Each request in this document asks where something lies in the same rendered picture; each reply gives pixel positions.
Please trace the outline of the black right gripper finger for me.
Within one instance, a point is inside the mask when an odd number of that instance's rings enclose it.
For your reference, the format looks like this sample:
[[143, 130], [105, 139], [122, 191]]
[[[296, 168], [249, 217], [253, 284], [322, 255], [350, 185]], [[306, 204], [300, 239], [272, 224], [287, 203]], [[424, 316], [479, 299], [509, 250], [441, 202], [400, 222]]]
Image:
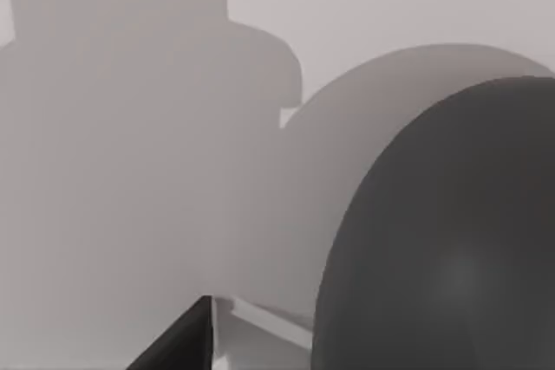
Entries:
[[125, 370], [212, 370], [212, 297], [201, 296]]

